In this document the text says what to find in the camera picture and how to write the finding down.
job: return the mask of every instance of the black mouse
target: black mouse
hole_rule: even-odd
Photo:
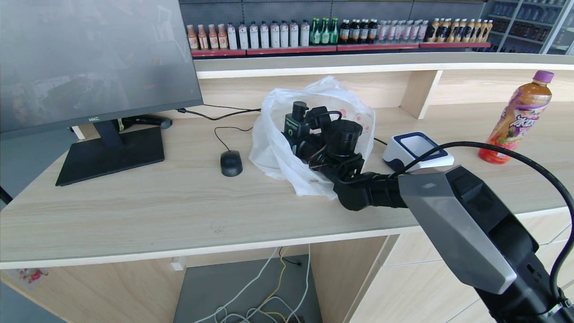
[[[233,177],[241,174],[243,171],[243,164],[241,163],[241,156],[236,150],[226,151],[221,154],[221,174],[227,177]]]

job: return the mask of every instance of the monitor base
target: monitor base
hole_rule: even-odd
[[[109,129],[111,121],[99,124],[105,124]],[[75,143],[70,147],[56,186],[66,186],[165,159],[160,127],[113,134],[102,131],[101,125],[95,125],[102,138]]]

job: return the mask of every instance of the white plastic bag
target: white plastic bag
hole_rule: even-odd
[[[334,199],[337,195],[333,192],[333,183],[295,157],[281,133],[285,115],[292,112],[294,101],[304,101],[310,109],[326,106],[329,111],[340,111],[344,119],[361,124],[363,132],[355,152],[360,152],[365,160],[373,149],[375,111],[333,76],[318,80],[301,91],[275,89],[261,103],[261,116],[253,125],[253,148],[249,159],[266,175],[290,181],[299,196],[325,195]]]

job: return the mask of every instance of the gray wall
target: gray wall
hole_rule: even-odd
[[[342,19],[376,18],[416,20],[433,18],[480,18],[480,0],[461,1],[350,1],[350,0],[180,0],[185,24],[249,24],[265,20],[311,20],[313,17]]]

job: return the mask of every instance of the computer monitor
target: computer monitor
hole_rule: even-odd
[[[56,185],[164,159],[158,127],[112,121],[203,104],[178,0],[1,0],[0,133],[94,123]]]

